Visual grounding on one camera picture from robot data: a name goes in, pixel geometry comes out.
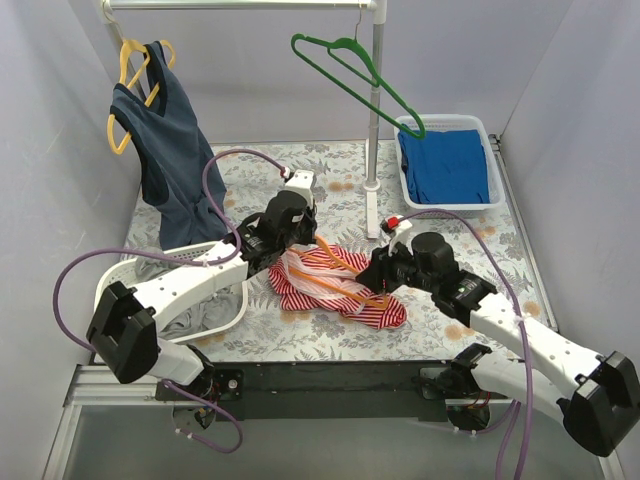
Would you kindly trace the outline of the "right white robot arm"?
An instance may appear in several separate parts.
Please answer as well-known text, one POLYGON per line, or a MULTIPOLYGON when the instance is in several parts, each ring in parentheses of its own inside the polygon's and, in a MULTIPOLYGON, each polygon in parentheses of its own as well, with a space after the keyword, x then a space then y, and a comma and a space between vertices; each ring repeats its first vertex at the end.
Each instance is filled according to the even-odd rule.
POLYGON ((628 357, 600 354, 517 315, 493 284, 459 267, 442 235, 421 233, 409 246, 393 239, 372 252, 356 280, 377 294, 401 286, 425 291, 441 313, 522 357, 511 364, 485 353, 457 367, 452 383, 460 395, 488 390, 529 404, 599 457, 638 423, 639 377, 628 357))

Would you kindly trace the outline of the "red white striped tank top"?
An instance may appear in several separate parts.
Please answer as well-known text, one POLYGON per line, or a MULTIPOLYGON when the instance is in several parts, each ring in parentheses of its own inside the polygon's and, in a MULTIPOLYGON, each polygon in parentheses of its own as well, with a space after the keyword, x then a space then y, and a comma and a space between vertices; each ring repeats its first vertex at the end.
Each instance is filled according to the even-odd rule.
POLYGON ((355 281, 368 265, 365 254, 338 245, 290 248, 269 268, 268 278, 285 311, 324 309, 375 330, 402 326, 408 314, 399 300, 355 281))

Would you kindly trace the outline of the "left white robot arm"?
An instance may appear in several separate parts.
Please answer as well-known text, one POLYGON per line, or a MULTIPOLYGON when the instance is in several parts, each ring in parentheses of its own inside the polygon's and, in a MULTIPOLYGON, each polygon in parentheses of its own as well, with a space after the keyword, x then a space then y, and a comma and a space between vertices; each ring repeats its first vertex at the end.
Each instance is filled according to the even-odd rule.
POLYGON ((117 281, 100 297, 86 337, 122 384, 145 375, 170 380, 193 400, 213 386, 214 366, 197 348, 159 338, 186 309, 268 269, 295 244, 314 240, 315 200, 308 187, 286 187, 264 212, 245 219, 239 237, 226 237, 192 266, 132 287, 117 281))

